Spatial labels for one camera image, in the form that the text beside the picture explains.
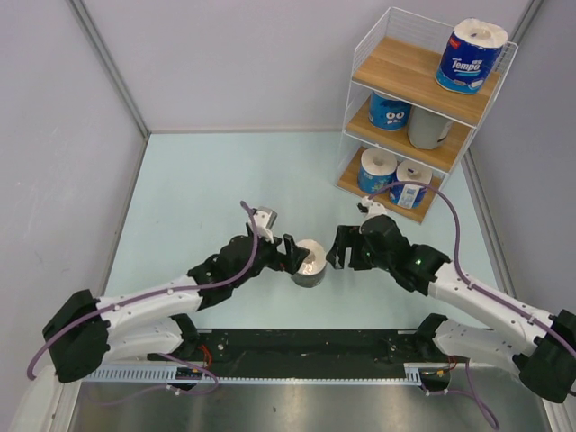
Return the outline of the black paper roll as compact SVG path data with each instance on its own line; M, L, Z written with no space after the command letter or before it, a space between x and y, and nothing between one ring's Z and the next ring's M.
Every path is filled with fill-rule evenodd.
M302 239L296 243L305 248L309 254L303 260L298 272L292 276L292 281L303 288L313 288L324 279L327 267L324 247L313 239Z

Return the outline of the blue monster paper roll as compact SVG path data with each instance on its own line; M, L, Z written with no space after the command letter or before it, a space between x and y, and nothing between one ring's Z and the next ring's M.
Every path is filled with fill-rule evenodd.
M410 112L409 103L372 91L368 116L375 128L384 131L399 131L407 125Z

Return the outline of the grey paper roll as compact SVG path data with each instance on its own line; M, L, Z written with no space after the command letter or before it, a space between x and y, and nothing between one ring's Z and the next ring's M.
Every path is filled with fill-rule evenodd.
M408 123L408 138L416 149L431 150L444 144L454 122L419 107L413 107Z

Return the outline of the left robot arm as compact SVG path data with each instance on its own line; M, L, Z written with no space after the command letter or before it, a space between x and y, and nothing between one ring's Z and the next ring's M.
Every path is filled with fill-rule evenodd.
M189 359L198 351L199 338L187 314L226 301L266 268L294 275L309 253L289 235L273 240L239 235L158 287L117 297L75 292L42 331L55 375L61 383L72 383L105 361L147 354Z

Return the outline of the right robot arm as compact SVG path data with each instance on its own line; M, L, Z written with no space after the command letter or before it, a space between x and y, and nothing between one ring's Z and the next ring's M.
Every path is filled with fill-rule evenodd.
M515 375L530 391L554 403L566 401L575 384L575 315L553 314L490 287L484 288L445 253L412 244L387 215L359 226L340 225L327 255L336 269L380 269L410 293L421 293L464 311L482 323L467 328L439 319L417 335L415 349L426 361L463 356Z

